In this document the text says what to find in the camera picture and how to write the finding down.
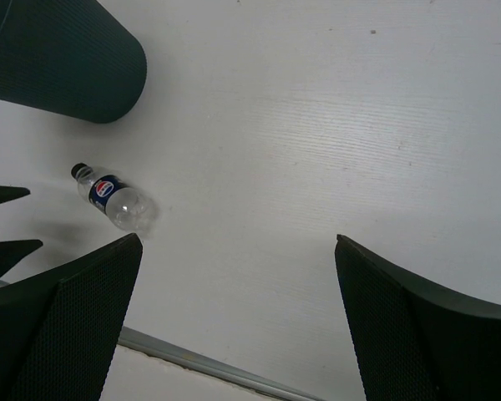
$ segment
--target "black bottle cap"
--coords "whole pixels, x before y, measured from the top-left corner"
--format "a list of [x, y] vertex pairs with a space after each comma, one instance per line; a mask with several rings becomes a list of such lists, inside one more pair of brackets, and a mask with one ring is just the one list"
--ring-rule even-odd
[[78, 163], [77, 165], [75, 165], [73, 167], [72, 170], [70, 170], [70, 174], [73, 176], [73, 178], [76, 180], [76, 174], [78, 174], [78, 172], [83, 169], [84, 167], [87, 167], [87, 165], [85, 163]]

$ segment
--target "bottle label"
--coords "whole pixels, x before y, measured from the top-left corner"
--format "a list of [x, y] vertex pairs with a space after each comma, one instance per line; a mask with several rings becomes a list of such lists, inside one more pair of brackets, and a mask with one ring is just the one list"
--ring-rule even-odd
[[89, 201], [96, 206], [97, 209], [106, 214], [106, 205], [108, 200], [115, 192], [128, 188], [126, 185], [115, 175], [105, 175], [97, 180], [89, 191]]

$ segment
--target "wood grain surface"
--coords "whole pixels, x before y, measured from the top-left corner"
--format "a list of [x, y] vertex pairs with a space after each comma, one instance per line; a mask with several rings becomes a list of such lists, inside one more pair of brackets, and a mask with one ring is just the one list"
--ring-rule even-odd
[[83, 161], [163, 215], [126, 325], [328, 400], [363, 389], [337, 233], [501, 303], [501, 0], [103, 0], [149, 77], [93, 125], [0, 103], [0, 241], [17, 280], [121, 235], [75, 195]]

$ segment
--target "metal edge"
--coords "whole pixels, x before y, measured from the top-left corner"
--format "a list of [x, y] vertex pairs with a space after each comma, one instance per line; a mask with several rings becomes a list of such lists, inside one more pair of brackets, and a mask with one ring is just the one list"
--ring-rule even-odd
[[280, 383], [248, 373], [245, 370], [234, 368], [226, 363], [193, 353], [185, 348], [177, 347], [129, 327], [123, 327], [120, 332], [118, 345], [139, 351], [153, 358], [163, 359], [167, 362], [180, 365], [182, 368], [194, 370], [254, 390], [269, 397], [284, 399], [286, 401], [324, 401], [322, 398], [311, 396]]

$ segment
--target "clear plastic bottle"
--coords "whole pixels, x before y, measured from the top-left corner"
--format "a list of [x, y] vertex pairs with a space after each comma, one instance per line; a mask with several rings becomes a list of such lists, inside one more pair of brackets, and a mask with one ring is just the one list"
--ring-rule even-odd
[[71, 170], [82, 198], [102, 211], [118, 228], [144, 234], [155, 217], [154, 204], [111, 171], [78, 163]]

